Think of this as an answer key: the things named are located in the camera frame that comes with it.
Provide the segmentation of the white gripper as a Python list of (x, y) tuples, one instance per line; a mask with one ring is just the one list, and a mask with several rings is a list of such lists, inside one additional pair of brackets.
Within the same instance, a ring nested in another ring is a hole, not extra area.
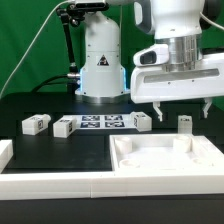
[(212, 98), (224, 96), (224, 53), (207, 54), (188, 71), (165, 72), (161, 66), (135, 68), (131, 76), (134, 103), (153, 102), (160, 122), (160, 102), (204, 98), (203, 117), (208, 117)]

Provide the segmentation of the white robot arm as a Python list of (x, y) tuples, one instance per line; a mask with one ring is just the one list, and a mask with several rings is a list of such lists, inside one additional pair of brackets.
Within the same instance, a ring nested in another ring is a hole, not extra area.
[(122, 94), (119, 27), (102, 11), (129, 3), (136, 27), (154, 37), (153, 45), (133, 57), (131, 100), (159, 110), (162, 102), (202, 98), (207, 112), (212, 99), (224, 95), (224, 53), (203, 53), (201, 36), (215, 23), (222, 0), (78, 0), (87, 23), (79, 93), (92, 102)]

